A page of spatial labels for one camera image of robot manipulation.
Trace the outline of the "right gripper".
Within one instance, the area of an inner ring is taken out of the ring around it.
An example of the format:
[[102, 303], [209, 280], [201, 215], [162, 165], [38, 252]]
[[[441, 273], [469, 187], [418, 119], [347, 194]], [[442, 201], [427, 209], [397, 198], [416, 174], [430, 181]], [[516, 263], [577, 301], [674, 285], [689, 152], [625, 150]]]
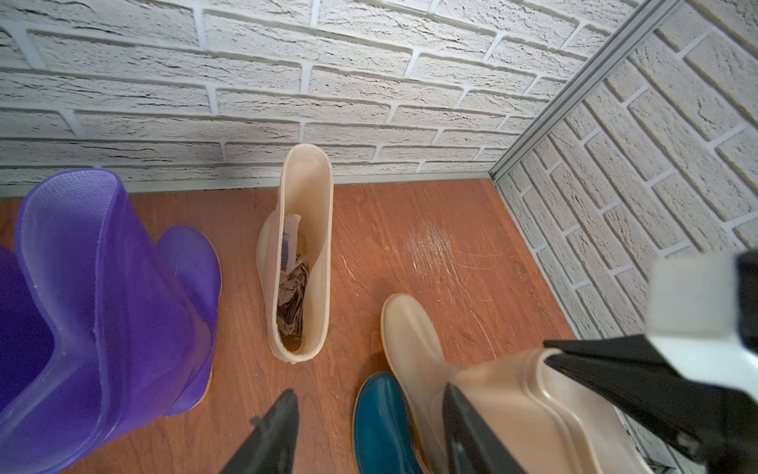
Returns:
[[[662, 264], [662, 355], [643, 335], [546, 340], [545, 363], [714, 473], [757, 470], [757, 253]], [[714, 409], [700, 420], [685, 397]]]

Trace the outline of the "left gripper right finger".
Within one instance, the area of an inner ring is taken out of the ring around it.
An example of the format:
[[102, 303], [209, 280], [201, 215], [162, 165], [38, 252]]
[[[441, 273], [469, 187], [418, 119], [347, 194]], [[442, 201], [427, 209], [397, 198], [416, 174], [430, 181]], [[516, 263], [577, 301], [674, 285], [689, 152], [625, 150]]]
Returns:
[[526, 473], [452, 383], [445, 387], [442, 419], [450, 473]]

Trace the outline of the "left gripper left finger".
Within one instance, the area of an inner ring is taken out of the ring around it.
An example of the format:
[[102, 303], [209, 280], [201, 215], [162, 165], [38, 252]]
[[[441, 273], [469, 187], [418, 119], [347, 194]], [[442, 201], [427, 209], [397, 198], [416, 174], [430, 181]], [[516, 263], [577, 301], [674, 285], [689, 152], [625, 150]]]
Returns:
[[298, 397], [284, 390], [255, 429], [224, 465], [221, 473], [291, 473], [298, 430]]

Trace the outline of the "beige rain boot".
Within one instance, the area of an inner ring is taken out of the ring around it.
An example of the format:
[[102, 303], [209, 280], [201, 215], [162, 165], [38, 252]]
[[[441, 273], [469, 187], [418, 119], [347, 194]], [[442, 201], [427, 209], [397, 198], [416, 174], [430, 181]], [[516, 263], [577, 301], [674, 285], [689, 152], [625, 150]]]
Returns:
[[445, 360], [426, 310], [408, 294], [384, 303], [381, 335], [409, 404], [424, 459], [448, 472], [443, 394], [453, 384], [528, 473], [647, 473], [611, 403], [546, 364], [534, 349], [467, 367]]
[[257, 246], [270, 348], [293, 365], [314, 359], [328, 335], [333, 207], [327, 154], [313, 144], [294, 146]]

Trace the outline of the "teal rain boot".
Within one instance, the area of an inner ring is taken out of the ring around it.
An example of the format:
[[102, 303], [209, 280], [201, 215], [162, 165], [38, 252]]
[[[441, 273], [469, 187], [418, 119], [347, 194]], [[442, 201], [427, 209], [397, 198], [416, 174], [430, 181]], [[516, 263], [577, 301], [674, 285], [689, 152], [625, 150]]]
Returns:
[[390, 372], [371, 375], [359, 390], [353, 454], [359, 473], [422, 474], [406, 399]]

